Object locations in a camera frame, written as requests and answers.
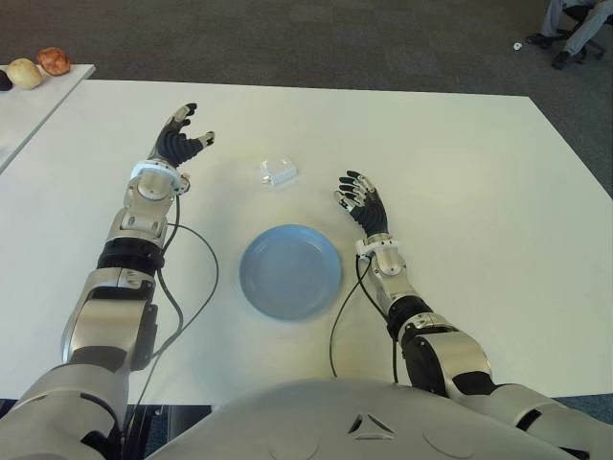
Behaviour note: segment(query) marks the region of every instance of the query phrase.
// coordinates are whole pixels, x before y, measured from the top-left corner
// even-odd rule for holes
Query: plastic plate
[[[341,281],[332,243],[302,225],[281,225],[255,238],[240,262],[240,285],[249,302],[282,320],[311,318],[326,310]]]

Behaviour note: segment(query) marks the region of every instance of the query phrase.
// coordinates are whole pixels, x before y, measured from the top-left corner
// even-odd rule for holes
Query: black cable
[[[369,257],[369,264],[368,266],[371,266],[371,263],[373,262],[373,258]],[[371,301],[371,304],[373,304],[373,307],[375,307],[375,310],[378,311],[378,313],[381,315],[381,317],[387,322],[387,316],[385,315],[385,313],[383,312],[383,310],[379,307],[379,305],[376,304],[375,299],[373,299],[373,297],[371,296],[370,292],[368,290],[366,290],[366,287],[364,286],[364,283],[362,283],[362,278],[360,278],[359,275],[359,258],[355,258],[355,276],[357,278],[357,282],[359,283],[360,287],[362,288],[362,291],[364,292],[364,294],[366,295],[366,297],[368,297],[368,300]]]
[[[192,318],[190,318],[190,320],[187,322],[187,324],[185,326],[183,326],[179,331],[177,331],[176,333],[173,333],[168,339],[166,339],[166,341],[162,344],[162,346],[160,346],[160,348],[153,353],[153,355],[151,357],[155,357],[155,361],[153,362],[153,365],[151,366],[151,370],[149,371],[149,375],[147,377],[147,380],[145,381],[145,385],[143,386],[143,390],[141,391],[141,394],[138,398],[138,401],[136,402],[136,404],[134,405],[134,409],[132,411],[132,414],[127,422],[127,424],[125,425],[125,429],[124,429],[124,433],[129,432],[130,426],[132,425],[132,423],[134,422],[134,416],[136,415],[136,410],[138,409],[139,405],[141,404],[141,402],[143,401],[143,397],[145,395],[145,392],[147,391],[149,382],[151,381],[151,377],[153,376],[153,371],[155,371],[155,368],[157,367],[158,362],[160,361],[160,358],[162,357],[162,354],[169,348],[169,346],[179,337],[179,335],[181,335],[186,329],[188,329],[190,327],[190,325],[192,324],[192,322],[195,320],[195,318],[198,317],[198,315],[204,310],[204,308],[209,304],[209,302],[211,301],[211,299],[213,298],[213,295],[216,292],[217,289],[217,285],[219,283],[219,261],[217,259],[217,255],[215,253],[215,251],[213,250],[213,248],[211,247],[211,245],[209,244],[208,241],[206,241],[206,239],[200,235],[199,233],[197,233],[196,231],[192,230],[190,227],[187,227],[185,225],[181,225],[179,223],[169,223],[169,225],[173,225],[174,229],[172,234],[170,234],[171,238],[174,238],[174,235],[176,234],[176,231],[178,228],[182,228],[184,230],[187,230],[191,233],[193,233],[194,235],[196,235],[202,242],[204,242],[206,244],[206,246],[209,248],[209,250],[211,251],[211,255],[213,256],[213,260],[215,261],[215,283],[213,284],[213,288],[211,289],[211,292],[209,293],[209,296],[206,298],[206,300],[202,303],[202,305],[200,306],[200,308],[196,311],[196,313],[192,316]],[[168,243],[165,244],[164,250],[166,250],[168,248]],[[169,301],[172,302],[176,302],[174,300],[174,297],[172,297],[172,294],[170,294],[170,291],[168,290],[168,288],[163,288],[164,292],[167,293],[167,296],[169,296]]]
[[[358,256],[355,256],[355,266],[356,267],[358,267],[358,262],[359,262],[359,258]],[[366,269],[364,270],[364,273],[362,273],[361,276],[359,275],[359,272],[358,272],[357,281],[353,285],[352,290],[350,290],[349,293],[347,294],[347,297],[345,297],[345,300],[343,301],[343,305],[341,305],[340,310],[336,314],[336,319],[334,319],[334,324],[332,324],[332,330],[329,333],[329,344],[328,344],[329,366],[332,368],[332,374],[335,377],[338,377],[338,375],[336,374],[336,368],[334,367],[334,357],[332,356],[332,343],[334,341],[334,331],[336,331],[336,325],[338,324],[338,320],[340,319],[341,314],[343,313],[343,310],[347,306],[347,302],[349,302],[349,299],[352,297],[353,293],[359,286],[360,281],[366,276],[366,273],[368,273],[368,269],[371,267],[372,263],[373,263],[373,260],[370,259],[368,262],[368,266],[366,267]]]
[[[211,247],[211,245],[209,244],[209,242],[206,241],[206,239],[202,235],[200,235],[196,231],[192,230],[190,227],[187,227],[187,226],[181,225],[181,224],[173,224],[173,223],[169,223],[169,225],[174,225],[175,228],[182,228],[184,230],[187,230],[188,232],[191,232],[192,234],[196,235],[202,242],[204,242],[207,245],[207,247],[209,248],[209,251],[211,251],[211,255],[213,256],[213,260],[215,261],[215,273],[216,273],[216,275],[215,275],[215,283],[213,284],[213,288],[211,289],[211,293],[206,298],[204,303],[200,306],[200,308],[196,311],[196,313],[192,316],[190,321],[188,321],[187,324],[180,331],[178,331],[177,333],[172,334],[169,338],[167,338],[164,341],[164,343],[160,346],[160,348],[157,349],[155,352],[153,352],[151,357],[156,357],[156,356],[161,355],[162,353],[164,353],[164,351],[169,348],[169,346],[174,342],[174,340],[176,340],[179,337],[179,335],[181,335],[183,333],[183,331],[185,331],[186,329],[188,329],[190,327],[190,325],[195,320],[195,318],[208,305],[209,301],[213,297],[213,294],[215,294],[215,291],[217,289],[217,284],[219,283],[219,260],[217,259],[217,255],[216,255],[215,251],[213,250],[213,248]],[[169,297],[169,301],[171,301],[171,302],[174,301],[174,297],[172,297],[172,294],[170,293],[168,288],[164,289],[164,287],[162,287],[162,290]]]
[[[375,302],[375,299],[373,299],[373,296],[371,295],[371,293],[366,289],[366,287],[364,286],[364,283],[362,282],[362,279],[359,276],[359,269],[358,269],[358,264],[357,264],[357,258],[355,259],[355,261],[356,261],[356,264],[355,264],[355,276],[357,276],[358,283],[359,283],[360,287],[362,288],[362,291],[364,292],[366,297],[368,297],[368,300],[371,301],[371,304],[373,304],[373,307],[375,307],[375,309],[378,311],[378,313],[381,315],[381,317],[387,323],[387,316],[385,315],[385,313],[383,312],[381,307]],[[393,339],[392,339],[392,372],[394,374],[394,383],[398,383],[397,342],[395,340],[393,340]]]
[[[162,248],[162,255],[166,254],[166,250],[169,248],[170,244],[172,243],[172,240],[174,240],[174,237],[178,230],[177,225],[179,224],[179,220],[181,219],[181,201],[179,197],[180,195],[177,195],[176,200],[174,201],[174,228],[172,229],[172,232],[170,232],[170,236],[167,239],[166,244],[164,244],[164,247]]]
[[[392,339],[392,372],[394,373],[394,383],[398,383],[398,368],[397,368],[397,342]]]
[[[176,196],[175,211],[176,213],[175,213],[174,225],[173,225],[174,228],[172,228],[172,232],[170,233],[170,236],[168,240],[166,241],[166,244],[164,244],[164,247],[162,248],[162,256],[166,254],[166,251],[168,250],[170,244],[172,243],[172,240],[174,240],[174,237],[176,236],[176,232],[179,230],[178,225],[179,225],[179,220],[181,219],[181,203],[179,200],[179,195]],[[166,286],[166,281],[164,280],[162,269],[158,268],[156,271],[156,274],[157,274],[157,279],[160,282],[160,287],[162,288],[162,290],[166,294],[166,297],[169,299],[170,304],[176,311],[176,315],[178,317],[178,324],[176,326],[176,331],[174,332],[173,335],[178,336],[179,334],[181,334],[181,328],[183,328],[183,321],[184,321],[183,311],[181,310],[181,307],[179,306],[178,302],[174,300],[174,297],[172,296],[168,287]]]

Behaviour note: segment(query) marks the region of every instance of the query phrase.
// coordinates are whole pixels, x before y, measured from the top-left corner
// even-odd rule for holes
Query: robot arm
[[[612,426],[525,386],[494,384],[479,343],[433,312],[409,283],[373,184],[353,171],[339,180],[336,199],[366,233],[356,244],[357,254],[372,259],[369,276],[378,304],[390,336],[400,344],[413,386],[522,429],[577,458],[612,458]]]
[[[157,330],[151,301],[153,276],[164,265],[166,214],[189,189],[176,167],[215,139],[180,133],[195,109],[177,110],[132,171],[124,208],[64,330],[63,364],[0,420],[0,459],[120,457],[128,376],[147,367]]]

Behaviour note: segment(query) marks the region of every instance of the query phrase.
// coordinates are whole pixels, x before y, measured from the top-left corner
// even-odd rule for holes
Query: white tabletop
[[[611,199],[528,98],[87,80],[0,175],[0,396],[59,364],[129,172],[187,102],[199,104],[188,132],[217,139],[182,168],[183,222],[215,248],[221,281],[146,402],[223,403],[331,375],[329,329],[361,237],[332,198],[345,169],[378,187],[415,288],[483,345],[496,382],[549,396],[613,391]],[[271,189],[259,164],[276,155],[299,175]],[[284,223],[320,231],[342,260],[332,309],[306,323],[263,316],[239,286],[246,246]],[[165,270],[189,318],[211,287],[211,258],[180,234]],[[161,289],[156,301],[159,343],[176,323]],[[334,353],[341,377],[391,379],[390,338],[361,295]],[[133,374],[131,401],[146,376]]]
[[[38,68],[43,77],[40,86],[32,90],[14,86],[10,91],[0,91],[0,172],[75,86],[95,70],[91,64],[75,64],[69,73],[51,77]]]

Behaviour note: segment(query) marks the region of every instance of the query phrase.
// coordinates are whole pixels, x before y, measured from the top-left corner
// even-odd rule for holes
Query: shoe
[[[563,69],[568,63],[568,58],[570,56],[571,54],[568,51],[562,51],[556,57],[554,57],[554,60],[552,60],[552,67],[558,70]]]
[[[552,45],[552,40],[543,34],[532,34],[526,38],[526,41],[531,45],[540,46],[543,50]]]

